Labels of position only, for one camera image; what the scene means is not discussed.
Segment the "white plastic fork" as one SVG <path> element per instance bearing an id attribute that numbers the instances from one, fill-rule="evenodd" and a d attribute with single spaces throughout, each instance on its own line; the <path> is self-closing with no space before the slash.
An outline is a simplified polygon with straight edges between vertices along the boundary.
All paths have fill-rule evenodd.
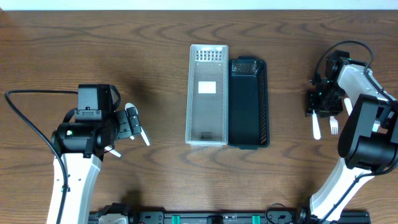
<path id="1" fill-rule="evenodd" d="M 331 129 L 331 134 L 332 135 L 337 135 L 338 134 L 338 121 L 334 116 L 330 116 L 330 129 Z"/>
<path id="2" fill-rule="evenodd" d="M 313 130 L 313 137 L 316 140 L 321 139 L 321 132 L 320 132 L 320 126 L 318 122 L 318 116 L 315 111 L 312 113 L 312 130 Z"/>

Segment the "black plastic basket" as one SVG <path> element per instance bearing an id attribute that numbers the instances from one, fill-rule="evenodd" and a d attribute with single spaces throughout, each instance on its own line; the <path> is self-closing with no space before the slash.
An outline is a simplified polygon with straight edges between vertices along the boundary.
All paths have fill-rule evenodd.
<path id="1" fill-rule="evenodd" d="M 271 142 L 267 64 L 240 56 L 229 60 L 228 145 L 257 150 Z"/>

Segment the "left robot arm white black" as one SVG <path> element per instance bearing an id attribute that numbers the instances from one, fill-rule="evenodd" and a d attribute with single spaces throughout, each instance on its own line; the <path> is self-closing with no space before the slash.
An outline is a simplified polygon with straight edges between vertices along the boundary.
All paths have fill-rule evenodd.
<path id="1" fill-rule="evenodd" d="M 114 143 L 144 135 L 132 103 L 123 110 L 73 110 L 53 132 L 54 181 L 47 223 L 88 223 L 104 155 Z"/>

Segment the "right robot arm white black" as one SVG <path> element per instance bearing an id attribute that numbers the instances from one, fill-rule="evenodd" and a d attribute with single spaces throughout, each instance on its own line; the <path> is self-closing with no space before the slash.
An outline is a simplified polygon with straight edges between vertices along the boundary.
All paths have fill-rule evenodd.
<path id="1" fill-rule="evenodd" d="M 340 158 L 321 189 L 310 197 L 308 222 L 333 222 L 369 180 L 397 167 L 397 101 L 386 93 L 365 62 L 338 57 L 326 63 L 326 77 L 315 77 L 308 112 L 314 138 L 320 138 L 317 116 L 341 112 L 342 97 L 351 106 L 338 141 Z"/>

